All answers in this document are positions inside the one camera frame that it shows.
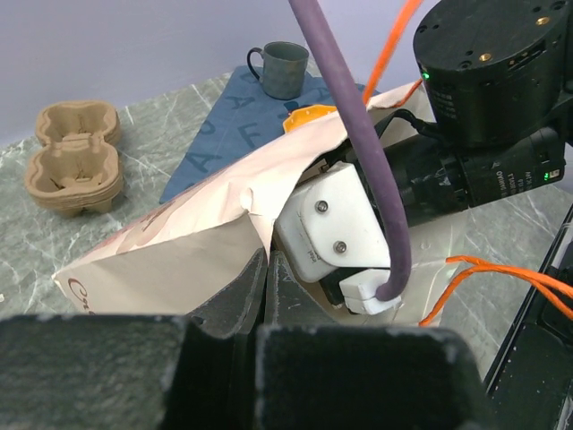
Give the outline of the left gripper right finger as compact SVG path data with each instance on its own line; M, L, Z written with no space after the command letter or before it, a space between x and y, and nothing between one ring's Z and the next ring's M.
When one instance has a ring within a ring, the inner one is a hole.
M284 319L297 291L285 256L270 259L256 334L259 429L489 429L492 410L472 352L453 331Z

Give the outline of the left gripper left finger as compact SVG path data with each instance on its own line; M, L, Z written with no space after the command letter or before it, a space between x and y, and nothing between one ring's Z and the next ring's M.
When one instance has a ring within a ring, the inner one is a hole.
M267 258L185 316L1 323L4 429L249 429Z

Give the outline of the brown paper takeout bag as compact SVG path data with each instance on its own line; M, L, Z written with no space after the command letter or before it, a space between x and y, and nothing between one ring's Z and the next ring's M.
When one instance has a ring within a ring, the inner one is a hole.
M277 221L292 192L338 162L355 165L389 246L390 275L376 298L400 297L412 268L410 226L374 121L411 107L432 109L418 82L383 94L374 88L417 2L400 12L364 90L348 71L321 7L294 1L295 18L334 100L336 112L284 133L121 229L56 273L60 290L86 314L187 314L235 280L252 256L278 237ZM389 142L415 134L389 125Z

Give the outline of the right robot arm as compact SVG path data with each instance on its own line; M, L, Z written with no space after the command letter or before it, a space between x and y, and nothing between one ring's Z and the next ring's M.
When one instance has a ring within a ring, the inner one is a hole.
M572 143L572 4L441 1L413 49L433 118L374 121L410 226L545 185ZM402 120L411 137L389 142Z

